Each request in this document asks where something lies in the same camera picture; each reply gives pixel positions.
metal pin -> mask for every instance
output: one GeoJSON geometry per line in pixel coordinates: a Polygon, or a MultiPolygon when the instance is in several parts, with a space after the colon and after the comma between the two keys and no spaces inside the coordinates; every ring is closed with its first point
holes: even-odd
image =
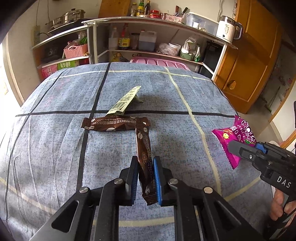
{"type": "Polygon", "coordinates": [[[89,188],[88,187],[81,187],[80,189],[79,189],[79,192],[80,193],[87,193],[89,191],[89,188]]]}
{"type": "Polygon", "coordinates": [[[175,185],[178,183],[178,179],[175,179],[175,178],[172,178],[169,180],[169,183],[172,184],[172,185],[175,185]]]}
{"type": "Polygon", "coordinates": [[[121,184],[121,183],[123,183],[123,180],[122,180],[121,178],[116,178],[116,179],[114,180],[114,183],[115,183],[115,184],[121,184]]]}
{"type": "Polygon", "coordinates": [[[211,187],[205,187],[204,192],[210,194],[213,192],[213,189],[211,187]]]}

green bowl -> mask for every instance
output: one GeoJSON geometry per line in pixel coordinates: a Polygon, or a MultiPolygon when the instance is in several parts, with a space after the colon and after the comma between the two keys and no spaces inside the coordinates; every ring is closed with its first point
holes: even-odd
{"type": "Polygon", "coordinates": [[[192,55],[189,55],[187,53],[182,53],[181,52],[180,57],[181,58],[184,58],[184,59],[187,59],[187,60],[193,60],[193,56],[192,55]]]}

wooden cabinet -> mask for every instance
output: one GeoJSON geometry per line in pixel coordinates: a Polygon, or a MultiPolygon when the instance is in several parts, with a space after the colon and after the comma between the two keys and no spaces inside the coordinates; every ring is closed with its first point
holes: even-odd
{"type": "Polygon", "coordinates": [[[233,107],[247,113],[260,95],[274,67],[281,41],[281,26],[256,0],[240,0],[236,21],[244,27],[240,40],[227,48],[215,79],[233,107]]]}

red jar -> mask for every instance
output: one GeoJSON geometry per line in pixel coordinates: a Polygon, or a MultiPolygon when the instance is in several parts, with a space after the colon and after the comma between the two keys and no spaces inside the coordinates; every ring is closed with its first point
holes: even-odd
{"type": "Polygon", "coordinates": [[[159,11],[158,10],[151,10],[150,11],[150,18],[158,18],[160,19],[160,14],[159,14],[159,11]]]}

pink snack wrapper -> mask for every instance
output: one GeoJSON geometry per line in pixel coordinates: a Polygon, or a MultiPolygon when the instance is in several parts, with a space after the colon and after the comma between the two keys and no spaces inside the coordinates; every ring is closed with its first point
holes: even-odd
{"type": "Polygon", "coordinates": [[[256,138],[248,122],[237,115],[235,115],[234,126],[224,129],[214,129],[212,133],[218,138],[219,142],[221,143],[221,146],[232,169],[237,168],[240,158],[228,151],[227,147],[229,142],[235,140],[252,147],[254,147],[256,144],[256,138]]]}

